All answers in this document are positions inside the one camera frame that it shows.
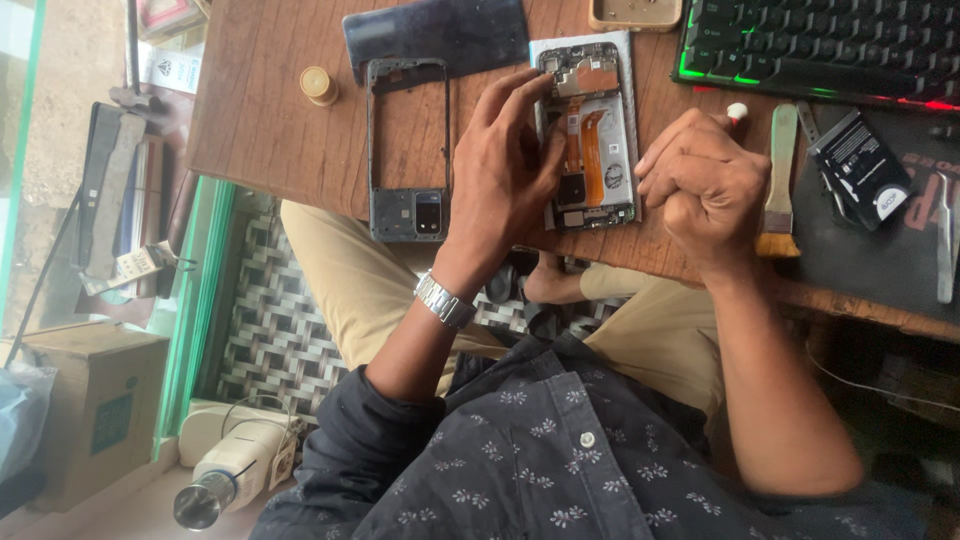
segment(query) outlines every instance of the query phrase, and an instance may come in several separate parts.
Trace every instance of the silver wristwatch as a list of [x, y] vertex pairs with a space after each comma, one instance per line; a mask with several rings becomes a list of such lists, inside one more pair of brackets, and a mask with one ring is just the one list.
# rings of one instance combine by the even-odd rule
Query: silver wristwatch
[[414, 295], [436, 313], [445, 325], [455, 329], [465, 328], [477, 312], [473, 304], [461, 301], [433, 281], [429, 271], [420, 278], [417, 288], [414, 289]]

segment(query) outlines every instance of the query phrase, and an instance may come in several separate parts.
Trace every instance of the battery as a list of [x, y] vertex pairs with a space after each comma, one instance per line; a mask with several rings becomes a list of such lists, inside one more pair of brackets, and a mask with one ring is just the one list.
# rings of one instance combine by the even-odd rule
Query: battery
[[807, 153], [869, 231], [910, 196], [909, 175], [859, 110], [845, 116]]

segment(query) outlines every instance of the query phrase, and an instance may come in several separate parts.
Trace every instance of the wooden table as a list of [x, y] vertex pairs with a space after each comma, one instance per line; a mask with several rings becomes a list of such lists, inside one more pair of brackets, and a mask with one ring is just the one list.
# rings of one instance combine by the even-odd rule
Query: wooden table
[[[347, 14], [387, 8], [397, 1], [218, 0], [207, 35], [203, 71], [186, 162], [205, 175], [231, 180], [358, 219], [368, 217], [366, 95], [350, 71], [341, 21]], [[591, 34], [585, 0], [525, 0], [530, 39]], [[750, 108], [741, 142], [767, 154], [770, 121], [780, 100], [731, 91], [695, 92], [675, 85], [677, 34], [637, 34], [633, 63], [640, 152], [691, 107], [721, 113], [728, 104]], [[300, 73], [318, 65], [340, 87], [338, 101], [320, 108], [300, 91]], [[480, 92], [521, 67], [479, 73], [451, 84], [451, 137], [459, 140]], [[443, 185], [443, 94], [418, 87], [407, 100], [415, 107], [389, 108], [381, 122], [385, 186]], [[697, 272], [661, 224], [661, 210], [643, 209], [642, 223], [596, 232], [531, 233], [526, 245], [577, 258], [599, 260], [683, 282]], [[960, 341], [960, 327], [902, 309], [881, 306], [798, 282], [781, 281], [777, 297], [792, 305], [850, 315], [918, 333]]]

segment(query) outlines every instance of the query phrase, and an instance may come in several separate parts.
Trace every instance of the floral print shirt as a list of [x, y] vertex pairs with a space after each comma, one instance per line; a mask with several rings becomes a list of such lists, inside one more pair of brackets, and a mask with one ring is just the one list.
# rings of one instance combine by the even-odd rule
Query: floral print shirt
[[569, 334], [500, 361], [458, 358], [445, 399], [384, 398], [361, 367], [306, 439], [299, 484], [253, 540], [920, 538], [866, 483], [835, 498], [764, 497], [708, 465], [698, 409], [604, 366]]

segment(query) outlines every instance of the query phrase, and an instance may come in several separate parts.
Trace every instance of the khaki pants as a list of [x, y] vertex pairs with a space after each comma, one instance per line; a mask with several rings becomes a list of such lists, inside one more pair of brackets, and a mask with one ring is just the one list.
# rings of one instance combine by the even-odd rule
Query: khaki pants
[[[334, 343], [349, 369], [370, 362], [413, 304], [417, 276], [363, 223], [284, 202], [283, 227]], [[591, 266], [581, 278], [590, 299], [631, 296], [585, 343], [611, 368], [708, 416], [723, 401], [713, 303], [707, 292], [647, 274]], [[450, 385], [457, 353], [500, 358], [488, 331], [457, 334], [437, 387]]]

